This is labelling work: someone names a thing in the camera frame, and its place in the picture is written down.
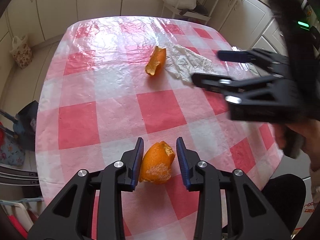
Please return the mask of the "person's right hand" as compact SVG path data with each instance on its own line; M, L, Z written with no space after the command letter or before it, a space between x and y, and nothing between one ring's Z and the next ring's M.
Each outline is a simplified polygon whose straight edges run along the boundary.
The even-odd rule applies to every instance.
M319 121L309 119L287 125L272 124L275 140L280 149L286 146L285 130L289 128L303 138L301 150L310 158L310 168L313 172L319 170Z

